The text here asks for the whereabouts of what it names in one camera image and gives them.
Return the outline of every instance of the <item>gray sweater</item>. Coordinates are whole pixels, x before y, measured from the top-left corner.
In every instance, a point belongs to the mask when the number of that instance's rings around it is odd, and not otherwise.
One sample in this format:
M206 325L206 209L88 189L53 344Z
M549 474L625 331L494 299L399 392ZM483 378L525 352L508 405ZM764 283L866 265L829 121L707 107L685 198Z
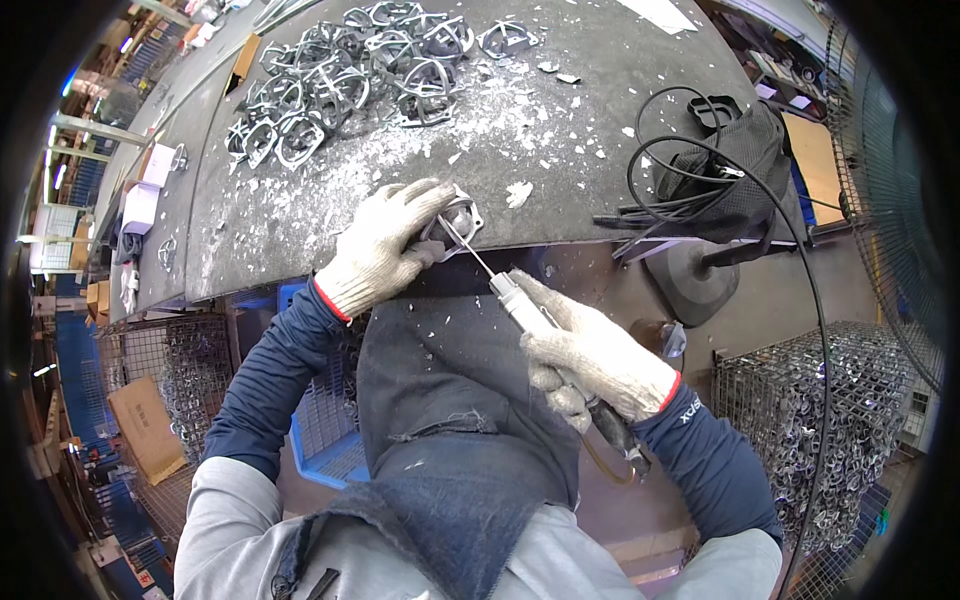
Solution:
M270 599L280 550L300 519L281 520L279 492L262 472L225 457L204 461L193 479L174 571L178 600ZM293 598L328 568L341 571L322 598L444 598L377 530L336 516ZM713 538L658 598L767 598L780 572L777 543L759 529ZM613 557L577 527L566 508L534 514L493 594L501 598L632 598L643 595Z

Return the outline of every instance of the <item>navy long-sleeve shirt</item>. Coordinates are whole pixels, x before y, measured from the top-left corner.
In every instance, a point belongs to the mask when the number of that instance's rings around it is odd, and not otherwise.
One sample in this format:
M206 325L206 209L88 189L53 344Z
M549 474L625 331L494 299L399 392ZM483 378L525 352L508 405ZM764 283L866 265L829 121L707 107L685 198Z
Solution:
M274 317L227 390L206 435L204 458L232 458L275 481L291 417L310 379L343 339L345 324L311 284ZM634 434L680 488L703 541L760 529L782 545L773 497L759 458L727 420L715 418L681 384Z

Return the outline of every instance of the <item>gray workbench surface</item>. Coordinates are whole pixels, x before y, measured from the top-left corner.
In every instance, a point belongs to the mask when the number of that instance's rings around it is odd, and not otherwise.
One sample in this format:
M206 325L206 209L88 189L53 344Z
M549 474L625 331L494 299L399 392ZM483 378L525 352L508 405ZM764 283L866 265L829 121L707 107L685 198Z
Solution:
M136 295L134 312L145 310L170 300L181 298L186 290L186 256L190 237L190 215L198 176L204 171L203 152L210 134L216 99L224 90L233 62L221 65L213 75L196 89L190 100L167 120L161 129L159 143L176 147L183 144L187 152L185 171L172 171L160 190L156 204L154 226L143 236L143 249L138 261L140 290ZM157 258L157 251L167 240L173 239L176 248L173 264L167 273ZM110 320L127 316L119 299L122 266L110 270Z
M318 20L341 21L356 4L325 0L265 36L257 56L272 41L296 43ZM377 114L374 108L366 119L354 117L349 135L327 140L296 171L268 159L255 170L241 164L229 174L224 137L239 116L234 108L253 80L268 78L259 64L252 66L246 83L220 103L213 117L193 202L188 300L323 266L334 254L336 233L349 224L360 201L379 185L422 177L454 180L477 202L486 220L475 238L478 248L627 237L629 232L595 227L590 217L632 202L625 173L637 144L622 129L634 125L643 100L662 87L687 84L706 94L729 94L744 109L756 101L732 51L693 0L678 6L704 26L675 36L616 0L544 0L536 7L504 0L457 4L423 0L429 11L463 14L476 34L514 13L512 18L540 36L540 45L521 52L508 67L495 66L474 45L462 63L467 88L450 122L404 130L381 120L387 110ZM540 72L537 64L544 60L582 77L582 84L563 84ZM478 62L488 64L498 81L485 83ZM529 106L517 100L521 90L533 90L523 96ZM642 134L649 138L675 129L702 138L686 111L690 94L680 91L670 98L655 101ZM523 127L524 121L533 124ZM576 152L578 146L583 154ZM659 152L671 156L680 148L664 144ZM606 157L598 157L599 150ZM517 181L532 182L534 191L522 207L509 209L506 188ZM218 231L221 221L227 225ZM789 239L785 231L777 237Z

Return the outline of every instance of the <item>white knit glove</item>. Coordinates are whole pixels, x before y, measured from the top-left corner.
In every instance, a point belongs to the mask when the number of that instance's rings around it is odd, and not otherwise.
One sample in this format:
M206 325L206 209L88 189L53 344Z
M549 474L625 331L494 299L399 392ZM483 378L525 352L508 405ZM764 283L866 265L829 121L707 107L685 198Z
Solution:
M530 357L530 384L575 429L590 427L583 396L564 385L556 368L580 377L628 423L652 417L676 391L680 374L634 341L602 312L555 292L519 270L510 277L530 299L553 315L561 329L524 333L520 346Z
M314 276L327 304L348 321L405 288L444 257L444 243L407 241L440 213L456 192L435 179L385 185L357 206L337 238L337 254Z

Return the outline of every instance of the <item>fluorescent light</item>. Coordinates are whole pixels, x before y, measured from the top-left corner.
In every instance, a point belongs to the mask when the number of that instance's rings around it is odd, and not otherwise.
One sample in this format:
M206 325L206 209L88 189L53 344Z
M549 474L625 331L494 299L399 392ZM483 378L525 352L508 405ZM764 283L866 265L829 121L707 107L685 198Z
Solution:
M78 66L76 69L74 69L73 72L70 73L70 77L66 78L66 83L63 84L63 91L60 93L60 95L62 95L64 98L66 98L66 95L70 93L70 84L73 83L73 78L77 77L77 69L79 68L80 67Z
M51 369L56 369L56 368L57 368L57 363L54 363L53 365L50 365L50 366L48 366L48 367L44 367L43 369L39 369L39 370L37 370L37 371L34 371L34 377L40 377L41 375L43 375L44 373L50 371Z
M60 169L57 171L57 179L54 181L54 189L60 189L60 186L63 184L64 173L66 173L66 165L62 164Z

